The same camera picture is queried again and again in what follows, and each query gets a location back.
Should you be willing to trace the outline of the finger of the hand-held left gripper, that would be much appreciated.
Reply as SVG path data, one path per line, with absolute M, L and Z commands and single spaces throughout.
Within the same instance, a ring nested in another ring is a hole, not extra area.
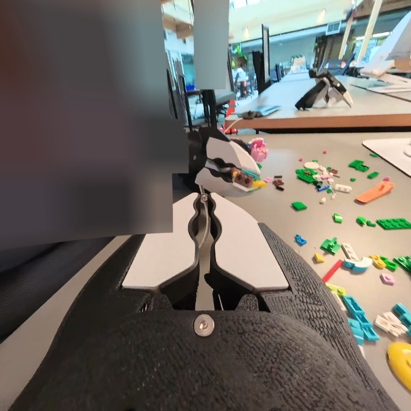
M 253 193 L 246 193 L 234 188 L 230 171 L 222 173 L 207 167 L 198 172 L 195 183 L 198 186 L 203 185 L 205 191 L 216 193 L 222 197 L 244 197 Z
M 234 141 L 210 137 L 206 144 L 206 155 L 208 162 L 219 169 L 237 168 L 255 175 L 261 174 L 251 155 Z

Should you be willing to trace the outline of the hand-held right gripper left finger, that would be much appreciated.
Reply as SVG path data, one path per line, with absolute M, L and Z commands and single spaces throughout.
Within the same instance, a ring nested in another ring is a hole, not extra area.
M 198 221 L 201 195 L 173 204 L 173 231 L 146 234 L 122 281 L 122 289 L 167 296 L 176 310 L 195 310 L 199 284 Z

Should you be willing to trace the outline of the teal brown toy brick assembly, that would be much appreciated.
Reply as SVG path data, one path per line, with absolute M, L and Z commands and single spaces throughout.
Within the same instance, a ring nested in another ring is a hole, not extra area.
M 234 188 L 240 191 L 250 193 L 267 187 L 267 183 L 261 180 L 258 174 L 235 167 L 230 168 L 230 173 Z

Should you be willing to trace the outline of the clear plastic tube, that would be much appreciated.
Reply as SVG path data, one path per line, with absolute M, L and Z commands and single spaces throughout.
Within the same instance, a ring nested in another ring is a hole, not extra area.
M 200 200 L 204 208 L 204 216 L 205 216 L 205 228 L 203 232 L 203 238 L 199 244 L 199 249 L 202 250 L 204 245 L 207 242 L 209 233 L 210 233 L 210 216 L 209 216 L 209 208 L 208 208 L 208 194 L 206 193 L 203 185 L 199 185 L 200 189 Z

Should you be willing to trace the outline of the wood-edged grey desk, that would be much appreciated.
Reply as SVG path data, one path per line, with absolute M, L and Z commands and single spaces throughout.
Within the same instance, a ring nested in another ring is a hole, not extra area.
M 403 98 L 380 94 L 357 85 L 361 79 L 340 77 L 349 92 L 353 106 L 344 101 L 327 106 L 324 100 L 308 110 L 297 110 L 295 103 L 314 85 L 315 81 L 303 76 L 300 80 L 283 79 L 271 85 L 252 100 L 239 102 L 235 113 L 226 119 L 226 126 L 234 123 L 236 129 L 254 130 L 376 130 L 410 131 L 411 104 Z M 279 110 L 262 118 L 238 120 L 237 114 L 258 110 L 265 106 L 279 106 Z

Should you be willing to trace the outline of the white desk mat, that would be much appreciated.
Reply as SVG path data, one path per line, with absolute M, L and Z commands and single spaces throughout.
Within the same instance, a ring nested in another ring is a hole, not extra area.
M 363 141 L 362 145 L 408 177 L 411 176 L 410 137 L 371 139 Z

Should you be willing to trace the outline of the pink toy flower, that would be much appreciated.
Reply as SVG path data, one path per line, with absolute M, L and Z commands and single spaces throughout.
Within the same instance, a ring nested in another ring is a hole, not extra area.
M 263 138 L 254 138 L 247 144 L 250 149 L 250 155 L 256 163 L 262 163 L 268 157 L 268 149 Z

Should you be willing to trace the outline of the dark flat laptop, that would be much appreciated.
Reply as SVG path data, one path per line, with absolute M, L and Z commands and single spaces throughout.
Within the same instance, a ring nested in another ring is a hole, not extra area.
M 241 114 L 241 117 L 245 120 L 252 120 L 255 118 L 263 118 L 267 117 L 272 113 L 275 113 L 280 110 L 280 106 L 275 105 L 275 106 L 267 106 L 267 105 L 262 105 L 262 106 L 256 106 L 252 110 L 248 110 L 244 113 Z

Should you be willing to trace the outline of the green plate with small bricks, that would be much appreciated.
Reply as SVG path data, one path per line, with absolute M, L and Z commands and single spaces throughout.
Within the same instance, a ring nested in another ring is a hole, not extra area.
M 304 168 L 304 169 L 296 169 L 295 170 L 296 177 L 301 181 L 304 181 L 308 184 L 316 184 L 319 176 L 319 173 L 311 168 Z

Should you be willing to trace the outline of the green angled toy piece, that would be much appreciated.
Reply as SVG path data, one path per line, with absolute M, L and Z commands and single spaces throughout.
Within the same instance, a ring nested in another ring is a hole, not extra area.
M 332 239 L 326 239 L 321 244 L 320 249 L 334 256 L 341 247 L 342 245 L 338 243 L 337 237 L 333 237 Z

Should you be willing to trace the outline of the black computer monitor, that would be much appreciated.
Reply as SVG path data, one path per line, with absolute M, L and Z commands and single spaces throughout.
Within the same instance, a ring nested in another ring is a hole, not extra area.
M 263 86 L 262 86 L 262 90 L 265 91 L 271 85 L 269 26 L 263 23 L 261 25 L 261 30 L 262 30 L 262 52 L 263 52 Z

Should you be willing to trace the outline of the spare black grey gripper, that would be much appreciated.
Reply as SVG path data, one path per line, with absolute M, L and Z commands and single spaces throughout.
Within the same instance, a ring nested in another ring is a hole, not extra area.
M 311 109 L 317 102 L 324 100 L 327 107 L 344 101 L 349 107 L 353 106 L 353 99 L 344 84 L 328 70 L 309 70 L 309 78 L 315 80 L 315 86 L 295 103 L 297 110 Z

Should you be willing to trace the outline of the orange brick separator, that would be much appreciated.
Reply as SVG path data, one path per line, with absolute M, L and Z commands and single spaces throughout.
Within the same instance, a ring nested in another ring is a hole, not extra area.
M 390 193 L 393 190 L 394 186 L 395 184 L 393 182 L 383 180 L 382 182 L 378 183 L 374 188 L 357 195 L 355 200 L 363 204 L 372 202 Z

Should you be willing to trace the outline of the green studded rectangular plate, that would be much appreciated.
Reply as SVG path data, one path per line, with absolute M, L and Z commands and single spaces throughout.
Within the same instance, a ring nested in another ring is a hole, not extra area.
M 376 224 L 386 231 L 411 228 L 411 223 L 405 218 L 377 219 Z

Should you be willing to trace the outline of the yellow round toy disc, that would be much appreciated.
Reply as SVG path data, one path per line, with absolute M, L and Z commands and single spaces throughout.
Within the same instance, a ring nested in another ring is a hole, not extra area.
M 402 385 L 411 390 L 411 345 L 405 342 L 392 343 L 387 351 L 391 371 Z

